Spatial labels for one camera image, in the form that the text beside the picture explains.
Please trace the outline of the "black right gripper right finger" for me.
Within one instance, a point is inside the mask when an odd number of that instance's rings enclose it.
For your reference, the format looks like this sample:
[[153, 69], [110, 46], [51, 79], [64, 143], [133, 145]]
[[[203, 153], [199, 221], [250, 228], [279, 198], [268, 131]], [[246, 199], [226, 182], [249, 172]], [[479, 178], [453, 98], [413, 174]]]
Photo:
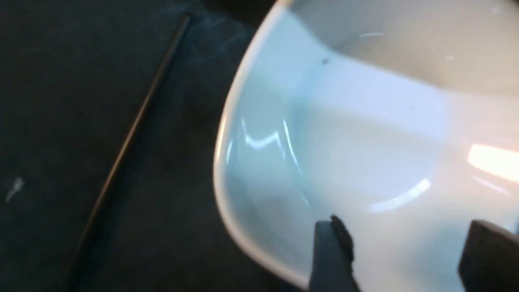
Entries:
[[517, 292], [518, 235], [497, 224], [473, 220], [458, 273], [466, 292]]

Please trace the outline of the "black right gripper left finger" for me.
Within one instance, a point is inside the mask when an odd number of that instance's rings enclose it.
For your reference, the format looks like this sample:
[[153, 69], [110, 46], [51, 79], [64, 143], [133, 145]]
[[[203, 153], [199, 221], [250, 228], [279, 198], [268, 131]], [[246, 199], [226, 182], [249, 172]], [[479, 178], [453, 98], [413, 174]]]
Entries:
[[354, 277], [354, 244], [336, 215], [315, 224], [310, 292], [359, 292]]

